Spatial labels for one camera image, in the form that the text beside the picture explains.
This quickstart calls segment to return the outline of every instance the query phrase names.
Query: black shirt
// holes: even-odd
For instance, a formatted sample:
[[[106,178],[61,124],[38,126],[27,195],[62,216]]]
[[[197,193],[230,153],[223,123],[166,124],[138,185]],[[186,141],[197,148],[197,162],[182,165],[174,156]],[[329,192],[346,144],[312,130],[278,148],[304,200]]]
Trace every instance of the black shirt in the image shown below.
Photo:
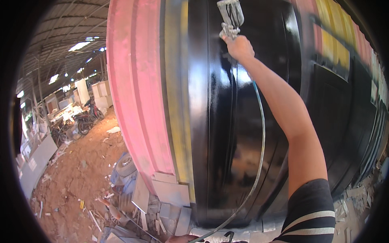
[[[288,213],[273,243],[331,243],[335,231],[334,205],[325,179],[312,180],[288,201]]]

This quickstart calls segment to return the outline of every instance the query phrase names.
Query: pink wall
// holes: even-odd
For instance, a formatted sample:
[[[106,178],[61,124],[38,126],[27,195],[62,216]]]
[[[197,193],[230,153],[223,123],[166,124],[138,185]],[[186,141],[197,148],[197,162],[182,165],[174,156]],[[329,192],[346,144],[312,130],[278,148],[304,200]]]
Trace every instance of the pink wall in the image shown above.
[[[154,193],[156,171],[175,175],[161,91],[158,0],[111,0],[107,61],[112,99],[124,141]]]

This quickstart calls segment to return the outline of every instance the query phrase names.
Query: corrugated roof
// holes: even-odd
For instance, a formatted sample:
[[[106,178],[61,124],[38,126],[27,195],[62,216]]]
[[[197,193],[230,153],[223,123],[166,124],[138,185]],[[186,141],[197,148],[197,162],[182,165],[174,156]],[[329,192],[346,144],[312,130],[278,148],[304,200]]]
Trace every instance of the corrugated roof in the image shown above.
[[[32,98],[32,85],[37,100],[40,100],[38,88],[38,59],[43,97],[75,80],[81,67],[99,65],[93,58],[105,47],[109,0],[68,0],[58,1],[48,12],[35,31],[19,73],[16,93],[24,91],[22,101]],[[85,42],[87,37],[94,38],[83,48],[69,52],[75,44]],[[49,84],[50,78],[59,74],[56,82]]]

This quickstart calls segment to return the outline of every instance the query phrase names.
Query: air hose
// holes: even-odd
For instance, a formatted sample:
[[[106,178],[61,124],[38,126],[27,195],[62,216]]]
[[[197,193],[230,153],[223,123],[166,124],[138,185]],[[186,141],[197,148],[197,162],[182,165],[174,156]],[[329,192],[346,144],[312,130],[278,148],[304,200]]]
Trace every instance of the air hose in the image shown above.
[[[229,224],[233,219],[236,218],[236,216],[238,215],[238,213],[242,210],[243,206],[247,203],[247,201],[251,198],[252,194],[254,193],[255,191],[255,188],[257,187],[258,185],[258,181],[259,181],[259,176],[261,175],[261,170],[262,170],[262,163],[263,163],[263,156],[265,154],[265,137],[266,137],[266,133],[265,133],[265,115],[263,113],[263,107],[262,107],[262,102],[261,102],[261,97],[259,96],[259,92],[258,92],[258,87],[257,87],[257,84],[255,83],[254,80],[252,80],[252,84],[254,86],[254,90],[255,90],[255,94],[257,95],[257,99],[258,99],[258,104],[259,104],[259,109],[261,110],[261,120],[262,120],[262,147],[261,147],[261,158],[259,159],[259,167],[258,167],[258,172],[257,172],[257,177],[255,178],[255,181],[254,181],[254,184],[252,185],[252,188],[250,190],[250,193],[247,195],[246,199],[243,201],[242,205],[224,222],[222,223],[221,225],[219,225],[216,229],[206,233],[205,235],[201,236],[201,237],[198,237],[194,240],[191,240],[189,241],[188,243],[195,243],[197,241],[201,241],[205,238],[207,238],[208,236],[211,236],[213,235],[214,233],[218,232],[220,229],[224,228],[227,224]]]

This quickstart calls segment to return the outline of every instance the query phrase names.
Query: black door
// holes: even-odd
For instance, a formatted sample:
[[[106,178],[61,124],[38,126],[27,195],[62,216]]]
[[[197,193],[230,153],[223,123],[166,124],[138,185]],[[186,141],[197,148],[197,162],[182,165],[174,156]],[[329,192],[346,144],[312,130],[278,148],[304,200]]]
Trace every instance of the black door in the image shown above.
[[[241,34],[251,41],[256,58],[298,92],[301,58],[291,4],[241,2]],[[256,177],[262,124],[258,101],[244,68],[219,38],[222,17],[216,1],[190,1],[188,17],[189,97],[197,221],[213,227],[241,205]],[[256,218],[270,193],[287,152],[287,140],[261,96],[266,121],[262,173],[245,208],[230,226]]]

